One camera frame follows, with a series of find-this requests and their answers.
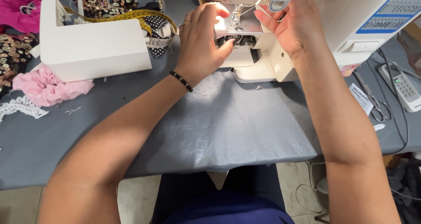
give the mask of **white lace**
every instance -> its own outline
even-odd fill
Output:
[[[35,119],[39,119],[48,114],[48,111],[36,106],[27,96],[18,97],[16,100],[12,99],[10,102],[0,105],[0,123],[3,121],[5,115],[13,114],[16,111],[33,116]]]

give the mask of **black bracelet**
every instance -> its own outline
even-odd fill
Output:
[[[184,84],[184,86],[186,86],[187,87],[187,90],[189,90],[189,92],[193,92],[193,89],[192,89],[192,87],[187,83],[187,81],[186,80],[184,80],[179,74],[177,74],[176,72],[174,72],[174,71],[170,71],[170,74],[172,75],[172,76],[174,76],[174,77],[176,77],[177,79],[179,79],[181,82],[182,82],[182,84]]]

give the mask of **scissors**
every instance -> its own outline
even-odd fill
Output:
[[[370,88],[368,87],[368,85],[366,84],[366,82],[362,79],[361,75],[357,72],[357,70],[354,70],[353,74],[357,78],[357,81],[360,83],[360,85],[362,87],[362,90],[364,91],[364,93],[367,95],[368,99],[370,100],[370,102],[374,106],[373,109],[371,110],[371,116],[373,116],[373,118],[376,121],[378,121],[378,122],[384,122],[385,120],[391,120],[391,119],[393,119],[392,110],[390,109],[389,105],[387,105],[386,103],[384,103],[382,101],[379,102],[372,95]],[[387,109],[387,112],[389,113],[389,118],[387,118],[383,114],[382,109],[380,108],[380,104],[382,104]],[[380,114],[380,119],[378,119],[376,117],[376,114]]]

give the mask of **tape measure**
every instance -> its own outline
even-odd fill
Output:
[[[158,38],[151,38],[150,37],[149,42],[146,43],[146,47],[150,47],[150,48],[162,48],[162,47],[168,46],[173,41],[175,36],[177,35],[176,24],[171,20],[170,17],[168,17],[167,15],[165,15],[162,12],[159,12],[159,11],[140,9],[140,10],[133,10],[133,11],[130,11],[128,13],[120,14],[120,15],[117,15],[117,16],[114,16],[114,17],[96,19],[96,18],[84,17],[84,16],[80,15],[79,13],[77,13],[76,11],[72,10],[69,7],[66,7],[66,6],[63,6],[63,7],[64,7],[64,9],[66,10],[67,13],[76,15],[76,16],[82,18],[83,20],[85,20],[86,22],[111,22],[111,21],[119,21],[119,20],[127,20],[127,19],[137,19],[137,20],[139,20],[140,27],[142,29],[146,30],[147,32],[149,32],[149,34],[151,36],[152,36],[152,28],[145,22],[145,20],[143,18],[148,17],[148,16],[163,17],[171,25],[171,38],[169,38],[169,39],[158,39]]]

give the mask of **pink scrunchie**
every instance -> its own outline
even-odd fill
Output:
[[[34,2],[35,7],[30,14],[22,14],[20,6]],[[0,0],[0,25],[9,25],[20,32],[39,33],[39,15],[41,0]]]
[[[22,90],[37,106],[52,106],[63,100],[75,99],[82,93],[87,94],[93,86],[90,81],[64,83],[43,63],[38,70],[20,73],[13,79],[13,89]]]

